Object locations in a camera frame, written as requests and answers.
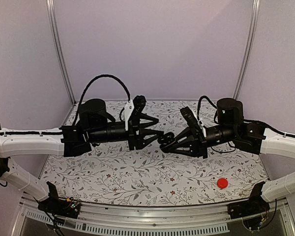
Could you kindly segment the aluminium back left post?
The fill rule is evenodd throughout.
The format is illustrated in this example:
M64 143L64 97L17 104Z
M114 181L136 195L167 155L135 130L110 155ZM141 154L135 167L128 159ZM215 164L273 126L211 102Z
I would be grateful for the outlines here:
M67 92L70 103L72 105L74 105L76 102L76 99L74 97L72 85L69 80L69 75L67 72L65 59L64 59L64 55L63 55L63 51L62 51L62 47L61 47L61 41L60 41L60 36L59 36L59 29L58 29L58 24L57 24L54 1L53 0L46 0L46 6L47 6L47 14L48 14L50 28L51 28L51 34L52 34L52 38L53 38L53 42L54 42L54 47L55 47L55 51L56 51L56 55L57 55L64 87Z

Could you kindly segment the aluminium post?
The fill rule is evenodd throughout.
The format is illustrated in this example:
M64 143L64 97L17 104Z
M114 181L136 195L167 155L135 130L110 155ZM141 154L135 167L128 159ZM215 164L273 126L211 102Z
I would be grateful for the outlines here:
M251 51L253 48L255 33L257 29L258 24L258 17L259 17L259 11L260 11L260 0L253 0L252 1L252 10L251 10L251 17L250 17L250 23L249 23L249 29L248 29L248 36L246 40L245 50L243 54L243 59L241 62L240 70L238 79L236 82L235 90L233 93L233 98L238 100L240 96L240 92L244 83L245 74L247 71Z
M46 6L47 6L47 14L48 14L50 28L51 28L51 34L52 34L52 38L53 38L53 42L54 42L54 47L55 47L55 51L56 51L56 55L57 55L64 87L67 92L70 103L72 105L74 105L76 102L76 99L74 97L72 85L69 80L69 75L67 72L65 59L64 59L64 55L63 55L63 51L62 51L62 47L61 47L61 41L60 41L60 36L59 36L59 29L58 29L58 24L57 24L54 1L53 0L46 0Z

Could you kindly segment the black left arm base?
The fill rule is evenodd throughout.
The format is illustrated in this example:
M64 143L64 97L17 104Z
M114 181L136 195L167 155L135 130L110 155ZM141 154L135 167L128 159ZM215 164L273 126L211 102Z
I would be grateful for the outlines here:
M61 199L56 186L49 181L47 185L49 188L48 198L38 201L38 209L52 215L77 219L81 209L81 201L73 197Z

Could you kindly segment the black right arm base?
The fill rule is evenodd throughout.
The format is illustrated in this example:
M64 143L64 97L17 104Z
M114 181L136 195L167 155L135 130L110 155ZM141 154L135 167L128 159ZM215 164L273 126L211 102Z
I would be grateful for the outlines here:
M227 205L228 215L231 219L246 217L270 210L269 203L261 197L262 187L265 183L265 181L262 181L255 184L247 200Z

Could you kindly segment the aluminium back right post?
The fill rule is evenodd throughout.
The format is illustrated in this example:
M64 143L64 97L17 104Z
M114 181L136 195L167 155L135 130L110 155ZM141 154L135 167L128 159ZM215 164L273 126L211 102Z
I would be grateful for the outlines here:
M259 17L259 11L260 11L260 0L253 0L252 1L252 10L251 10L251 17L250 17L250 23L249 23L249 29L248 29L248 36L246 40L245 50L243 54L243 59L241 62L240 70L238 79L236 82L235 90L233 93L233 98L238 100L240 96L240 92L244 83L245 74L247 71L251 51L253 48L255 33L257 29L258 24L258 17Z

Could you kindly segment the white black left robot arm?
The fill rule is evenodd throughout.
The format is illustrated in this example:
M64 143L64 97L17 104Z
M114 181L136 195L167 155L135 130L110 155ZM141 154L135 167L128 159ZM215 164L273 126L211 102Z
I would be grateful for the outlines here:
M47 130L10 130L0 125L0 179L30 194L52 213L60 213L63 202L56 187L42 182L11 158L20 155L76 157L90 152L101 143L126 141L130 150L141 150L163 135L151 127L159 120L143 113L146 100L137 96L123 109L124 120L107 112L102 99L80 104L71 125Z

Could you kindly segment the aluminium front rail frame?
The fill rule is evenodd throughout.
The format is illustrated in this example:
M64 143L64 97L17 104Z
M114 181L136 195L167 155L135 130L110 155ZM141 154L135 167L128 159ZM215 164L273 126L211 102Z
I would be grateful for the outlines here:
M270 210L232 218L228 203L196 206L115 206L81 204L77 218L53 217L23 196L14 236L295 236L286 199Z

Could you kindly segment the red round bottle cap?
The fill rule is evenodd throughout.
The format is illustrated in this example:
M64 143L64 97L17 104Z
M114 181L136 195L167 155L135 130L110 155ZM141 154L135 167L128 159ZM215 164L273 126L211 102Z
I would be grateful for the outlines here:
M217 181L217 186L220 188L220 189L225 189L227 188L229 185L228 183L228 180L226 178L220 178L218 179Z

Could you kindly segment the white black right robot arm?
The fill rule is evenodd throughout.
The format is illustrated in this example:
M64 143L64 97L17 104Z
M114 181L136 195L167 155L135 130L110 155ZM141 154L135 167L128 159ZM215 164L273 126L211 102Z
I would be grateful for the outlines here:
M216 125L206 127L200 113L189 107L180 110L187 128L178 135L166 133L158 139L165 153L207 158L207 149L232 142L251 154L273 154L295 159L295 134L279 131L265 122L244 119L242 102L222 98L214 105Z

